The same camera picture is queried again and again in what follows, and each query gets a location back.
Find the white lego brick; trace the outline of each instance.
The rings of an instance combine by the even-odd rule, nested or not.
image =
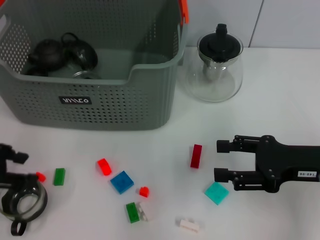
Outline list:
[[[195,224],[193,222],[189,222],[184,219],[182,219],[180,222],[180,228],[188,229],[188,230],[193,231],[195,233],[198,233],[200,230],[200,226],[198,224]]]
[[[154,218],[153,209],[151,206],[146,202],[140,202],[139,211],[146,217],[147,221],[150,221]]]

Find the green lego brick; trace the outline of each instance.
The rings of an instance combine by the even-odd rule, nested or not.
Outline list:
[[[66,170],[64,168],[56,168],[54,174],[53,185],[63,186],[65,182]]]
[[[136,204],[134,202],[127,204],[125,207],[129,215],[130,223],[133,224],[140,221]]]

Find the black teapot lid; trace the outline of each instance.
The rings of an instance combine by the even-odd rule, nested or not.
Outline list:
[[[199,51],[216,63],[224,63],[235,58],[241,51],[241,44],[227,33],[227,25],[218,24],[214,33],[200,40]]]
[[[50,55],[60,51],[61,47],[62,45],[60,42],[53,39],[45,39],[36,46],[34,51],[37,54]]]

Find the basket handle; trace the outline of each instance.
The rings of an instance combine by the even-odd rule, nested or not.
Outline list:
[[[180,9],[181,9],[181,14],[182,14],[182,21],[184,18],[184,23],[188,24],[189,23],[189,10],[188,10],[187,0],[179,0],[179,5],[180,5]]]

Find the dark red lego brick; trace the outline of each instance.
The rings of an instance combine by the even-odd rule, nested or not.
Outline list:
[[[191,168],[198,169],[200,163],[202,146],[195,144],[193,147],[192,159],[191,159]]]

